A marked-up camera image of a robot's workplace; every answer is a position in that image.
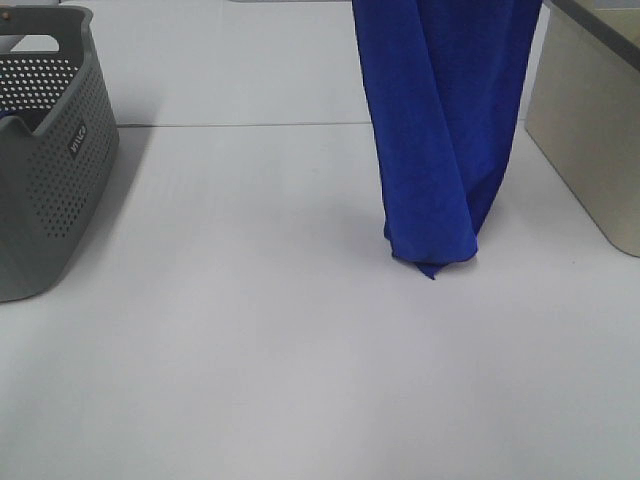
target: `basket handle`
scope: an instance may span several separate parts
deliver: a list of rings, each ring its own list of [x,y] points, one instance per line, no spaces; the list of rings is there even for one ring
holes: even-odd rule
[[[85,51],[83,36],[89,32],[91,16],[89,10],[78,7],[0,7],[0,36],[51,36],[59,46],[59,51],[51,55],[80,65]]]

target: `blue cloth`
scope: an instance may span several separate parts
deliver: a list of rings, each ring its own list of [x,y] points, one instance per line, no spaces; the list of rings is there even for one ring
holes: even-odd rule
[[[477,252],[541,0],[353,0],[385,235],[430,277]]]

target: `gray basket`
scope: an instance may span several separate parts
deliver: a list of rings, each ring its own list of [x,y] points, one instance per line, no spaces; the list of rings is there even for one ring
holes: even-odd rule
[[[118,131],[91,17],[77,7],[0,7],[0,35],[59,44],[0,54],[0,301],[56,282],[113,164]]]

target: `white table surface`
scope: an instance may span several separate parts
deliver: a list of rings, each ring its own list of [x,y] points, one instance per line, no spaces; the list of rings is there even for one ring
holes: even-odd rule
[[[0,305],[0,478],[634,479],[638,260],[523,130],[478,259],[389,257],[369,126],[122,130]]]
[[[121,124],[368,122],[350,2],[84,0]]]

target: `hanging blue fabric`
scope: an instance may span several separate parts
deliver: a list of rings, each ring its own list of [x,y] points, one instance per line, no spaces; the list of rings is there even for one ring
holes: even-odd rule
[[[393,255],[470,259],[507,166],[541,0],[353,0]]]

